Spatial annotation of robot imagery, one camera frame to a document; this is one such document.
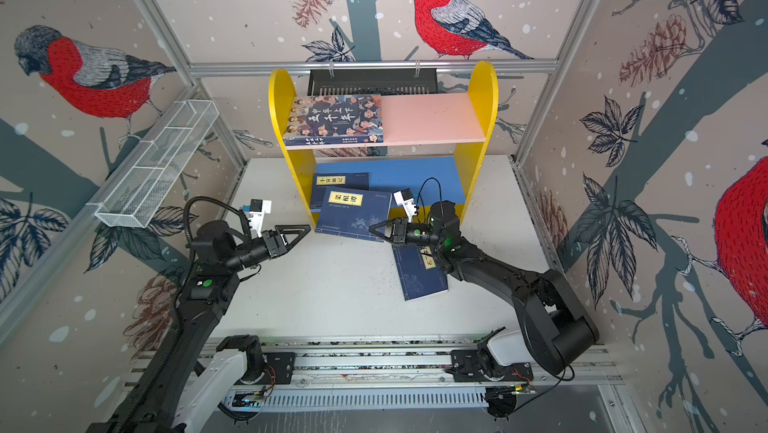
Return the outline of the illustrated colourful cover book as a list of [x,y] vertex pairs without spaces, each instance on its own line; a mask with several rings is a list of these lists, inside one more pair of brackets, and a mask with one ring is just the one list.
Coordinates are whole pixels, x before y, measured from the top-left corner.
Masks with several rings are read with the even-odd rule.
[[376,94],[295,97],[283,132],[286,146],[381,143],[382,97]]

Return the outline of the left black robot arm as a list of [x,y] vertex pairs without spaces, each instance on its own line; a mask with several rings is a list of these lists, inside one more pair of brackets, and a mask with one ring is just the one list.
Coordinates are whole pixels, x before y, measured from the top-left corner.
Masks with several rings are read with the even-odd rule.
[[295,357],[266,354],[255,335],[222,340],[208,365],[199,356],[229,309],[240,272],[290,252],[311,231],[278,225],[257,237],[224,220],[200,227],[189,246],[191,271],[170,307],[172,324],[137,385],[111,417],[91,432],[197,432],[236,384],[254,386],[260,399],[291,380]]

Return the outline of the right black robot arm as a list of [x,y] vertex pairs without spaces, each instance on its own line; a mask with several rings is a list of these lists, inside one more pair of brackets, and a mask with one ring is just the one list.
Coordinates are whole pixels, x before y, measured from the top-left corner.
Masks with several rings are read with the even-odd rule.
[[519,331],[505,336],[500,349],[492,338],[486,343],[499,366],[522,363],[517,352],[524,349],[539,367],[559,374],[599,342],[597,326],[563,274],[526,270],[485,253],[463,236],[450,201],[433,204],[424,223],[400,217],[374,224],[369,232],[394,246],[429,247],[441,271],[514,308]]

